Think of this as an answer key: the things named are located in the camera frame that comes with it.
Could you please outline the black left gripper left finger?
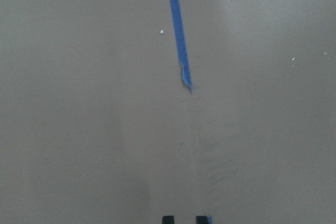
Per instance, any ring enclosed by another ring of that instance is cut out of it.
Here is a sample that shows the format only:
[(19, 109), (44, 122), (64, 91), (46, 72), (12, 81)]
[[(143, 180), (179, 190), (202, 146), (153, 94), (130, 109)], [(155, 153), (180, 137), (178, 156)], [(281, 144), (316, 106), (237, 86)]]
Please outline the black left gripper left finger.
[(174, 224), (174, 216), (163, 216), (162, 224)]

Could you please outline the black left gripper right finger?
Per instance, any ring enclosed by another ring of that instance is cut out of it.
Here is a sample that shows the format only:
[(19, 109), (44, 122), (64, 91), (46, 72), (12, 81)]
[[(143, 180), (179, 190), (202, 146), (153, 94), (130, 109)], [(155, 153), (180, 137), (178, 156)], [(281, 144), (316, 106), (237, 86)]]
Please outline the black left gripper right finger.
[(196, 216), (195, 218), (196, 224), (208, 224), (208, 217), (207, 216)]

